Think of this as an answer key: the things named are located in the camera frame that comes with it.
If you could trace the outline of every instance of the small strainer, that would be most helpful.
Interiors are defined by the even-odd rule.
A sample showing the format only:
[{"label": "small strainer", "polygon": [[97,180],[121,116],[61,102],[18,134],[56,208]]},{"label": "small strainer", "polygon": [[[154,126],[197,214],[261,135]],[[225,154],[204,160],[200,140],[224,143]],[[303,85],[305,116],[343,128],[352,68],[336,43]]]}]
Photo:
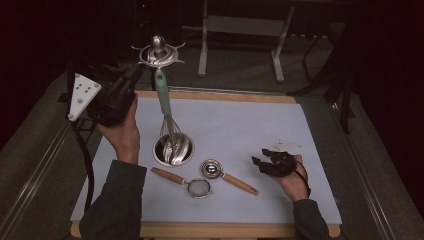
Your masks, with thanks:
[{"label": "small strainer", "polygon": [[211,185],[206,179],[195,178],[190,182],[187,182],[183,177],[180,177],[163,169],[153,167],[151,170],[159,176],[171,180],[175,183],[181,185],[188,184],[187,191],[194,198],[204,198],[212,193]]}]

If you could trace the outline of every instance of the sleeve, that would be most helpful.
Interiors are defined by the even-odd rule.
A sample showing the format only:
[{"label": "sleeve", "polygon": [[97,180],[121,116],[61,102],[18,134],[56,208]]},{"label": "sleeve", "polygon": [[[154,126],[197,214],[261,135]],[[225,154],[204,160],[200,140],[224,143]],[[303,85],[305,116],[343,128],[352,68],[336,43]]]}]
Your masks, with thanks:
[{"label": "sleeve", "polygon": [[322,218],[318,204],[311,199],[293,202],[296,230],[306,239],[331,239],[328,226]]},{"label": "sleeve", "polygon": [[100,196],[80,221],[83,239],[139,239],[146,171],[145,167],[112,161]]}]

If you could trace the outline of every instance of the person's right hand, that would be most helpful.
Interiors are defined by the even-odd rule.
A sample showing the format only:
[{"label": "person's right hand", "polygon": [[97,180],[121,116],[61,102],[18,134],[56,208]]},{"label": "person's right hand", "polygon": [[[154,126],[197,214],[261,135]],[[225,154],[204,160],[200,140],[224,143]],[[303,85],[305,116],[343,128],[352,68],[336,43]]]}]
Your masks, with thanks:
[{"label": "person's right hand", "polygon": [[[294,155],[294,159],[303,164],[301,155]],[[296,170],[307,180],[306,171],[300,164],[297,164]],[[290,175],[285,177],[273,178],[277,180],[292,202],[309,198],[307,186],[295,172],[292,172]]]},{"label": "person's right hand", "polygon": [[97,124],[97,129],[115,149],[118,160],[131,164],[138,164],[138,154],[140,152],[140,132],[135,120],[137,101],[138,96],[136,95],[125,120],[121,124],[109,128]]}]

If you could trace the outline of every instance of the white pad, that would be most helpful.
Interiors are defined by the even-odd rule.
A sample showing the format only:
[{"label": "white pad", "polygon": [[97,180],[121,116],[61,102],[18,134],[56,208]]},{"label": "white pad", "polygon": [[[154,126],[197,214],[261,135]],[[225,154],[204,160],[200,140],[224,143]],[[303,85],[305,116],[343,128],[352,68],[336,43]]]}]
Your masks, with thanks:
[{"label": "white pad", "polygon": [[102,89],[100,84],[76,73],[71,109],[68,114],[69,120],[77,120],[91,100],[99,93],[100,89]]},{"label": "white pad", "polygon": [[274,146],[268,148],[268,150],[272,152],[287,152],[291,150],[299,150],[302,148],[302,145],[280,139]]}]

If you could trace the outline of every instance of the white paper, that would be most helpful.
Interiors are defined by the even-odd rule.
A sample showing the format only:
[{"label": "white paper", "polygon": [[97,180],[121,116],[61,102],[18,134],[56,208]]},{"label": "white paper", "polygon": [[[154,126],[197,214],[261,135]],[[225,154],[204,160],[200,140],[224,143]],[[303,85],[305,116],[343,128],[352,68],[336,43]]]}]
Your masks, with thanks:
[{"label": "white paper", "polygon": [[[153,144],[163,121],[158,99],[139,98],[137,124],[141,133],[139,164],[148,168],[142,196],[142,220],[161,222],[293,223],[292,204],[274,179],[259,172],[251,156],[269,161],[262,148],[279,139],[301,144],[290,151],[301,154],[308,171],[310,198],[317,201],[327,224],[341,224],[330,186],[321,165],[305,115],[299,104],[252,103],[208,100],[171,100],[172,115],[182,132],[195,143],[192,159],[179,167],[165,167],[153,157]],[[102,139],[93,161],[94,199],[100,194],[115,156]],[[194,199],[187,185],[179,185],[150,171],[162,168],[190,181],[202,177],[200,165],[218,160],[228,173],[259,190],[247,193],[222,178],[208,180],[213,193]],[[86,198],[84,184],[71,221],[80,220]]]}]

